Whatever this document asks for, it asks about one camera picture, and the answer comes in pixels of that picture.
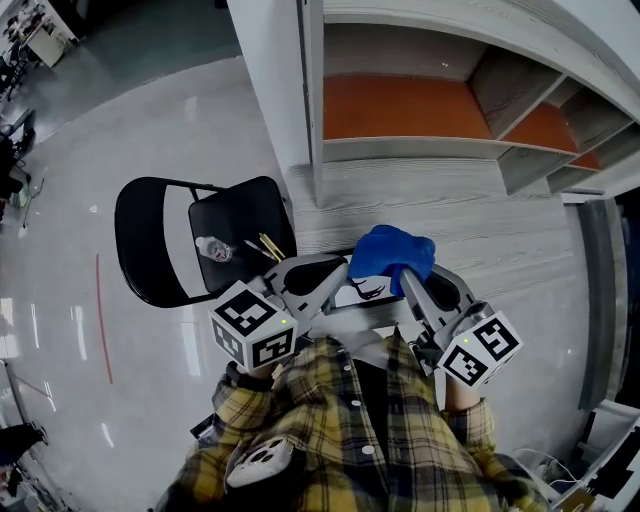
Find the orange shelf board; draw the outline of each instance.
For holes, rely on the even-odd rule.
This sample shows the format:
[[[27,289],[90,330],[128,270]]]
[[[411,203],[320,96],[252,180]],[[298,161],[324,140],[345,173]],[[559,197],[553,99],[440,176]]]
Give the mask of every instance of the orange shelf board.
[[[595,151],[585,153],[580,158],[576,158],[573,162],[570,162],[569,165],[571,167],[587,169],[588,171],[600,171],[602,169]]]
[[[324,139],[460,137],[492,139],[467,84],[405,76],[324,79]]]
[[[562,111],[541,103],[504,138],[507,142],[579,153]]]

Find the chair seat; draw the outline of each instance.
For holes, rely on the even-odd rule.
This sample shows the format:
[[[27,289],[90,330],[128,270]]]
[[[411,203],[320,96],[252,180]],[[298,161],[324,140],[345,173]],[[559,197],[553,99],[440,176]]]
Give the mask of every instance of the chair seat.
[[[267,258],[244,241],[262,248],[259,233],[265,233],[287,257],[296,256],[296,240],[287,218],[276,182],[266,176],[246,181],[189,207],[193,239],[215,236],[233,249],[233,258],[218,263],[198,255],[200,270],[209,293],[220,295],[240,280],[249,282],[264,275],[277,262]]]

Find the black sticker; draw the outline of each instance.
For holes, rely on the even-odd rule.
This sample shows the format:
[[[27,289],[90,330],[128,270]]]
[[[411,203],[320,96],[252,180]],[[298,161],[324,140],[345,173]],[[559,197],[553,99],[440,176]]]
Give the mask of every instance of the black sticker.
[[[259,299],[249,290],[244,290],[218,306],[216,313],[242,336],[249,336],[275,315],[276,310],[268,302]]]
[[[253,345],[253,367],[257,368],[291,352],[293,329],[280,332]]]
[[[458,346],[453,348],[442,367],[449,370],[469,386],[473,386],[489,370],[484,363]]]
[[[479,327],[473,334],[496,361],[500,361],[518,346],[518,341],[497,318]]]
[[[211,319],[211,323],[213,324],[213,337],[215,338],[216,343],[220,345],[225,350],[225,352],[233,357],[238,363],[244,365],[242,344],[213,318]]]

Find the white cube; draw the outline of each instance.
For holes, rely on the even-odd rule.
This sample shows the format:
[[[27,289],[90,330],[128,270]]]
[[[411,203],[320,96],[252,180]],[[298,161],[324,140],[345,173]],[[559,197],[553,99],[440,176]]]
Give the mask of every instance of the white cube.
[[[213,338],[248,371],[294,353],[298,322],[237,281],[209,310]]]
[[[522,348],[522,340],[502,311],[451,341],[438,366],[456,380],[477,388]]]

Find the gray floor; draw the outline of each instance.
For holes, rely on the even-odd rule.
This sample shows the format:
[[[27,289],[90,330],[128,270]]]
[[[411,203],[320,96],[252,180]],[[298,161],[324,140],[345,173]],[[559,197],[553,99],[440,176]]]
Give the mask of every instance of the gray floor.
[[[146,510],[181,465],[189,429],[211,413],[227,360],[211,345],[205,306],[156,309],[129,290],[114,204],[143,175],[221,186],[267,175],[282,183],[244,61],[130,91],[59,130],[26,161],[33,187],[46,180],[26,236],[5,229],[0,238],[0,357],[49,390],[51,398],[22,386],[49,433],[50,446],[38,451],[56,483],[88,510]],[[165,231],[180,278],[197,294],[204,290],[190,202],[184,190],[168,193]],[[97,254],[113,385],[98,320]]]
[[[36,110],[36,141],[156,78],[240,55],[228,10],[212,0],[146,0],[110,18],[53,68],[39,66],[2,116]]]
[[[26,235],[4,230],[0,239],[0,356],[32,386],[22,393],[49,433],[38,452],[55,482],[89,510],[144,510],[181,464],[189,428],[211,412],[226,359],[212,345],[205,305],[159,310],[128,289],[114,203],[141,175],[222,186],[268,175],[284,186],[244,61],[132,90],[58,130],[27,164],[34,187],[46,180]],[[433,237],[438,263],[503,309],[525,340],[485,387],[500,448],[563,451],[582,421],[588,311],[586,271],[572,249],[579,233],[560,200],[533,188],[506,197],[495,164],[372,162],[329,166],[319,212],[309,177],[299,170],[287,183],[301,252],[353,245],[383,222]],[[188,193],[167,197],[165,234],[179,277],[198,293],[189,202]]]

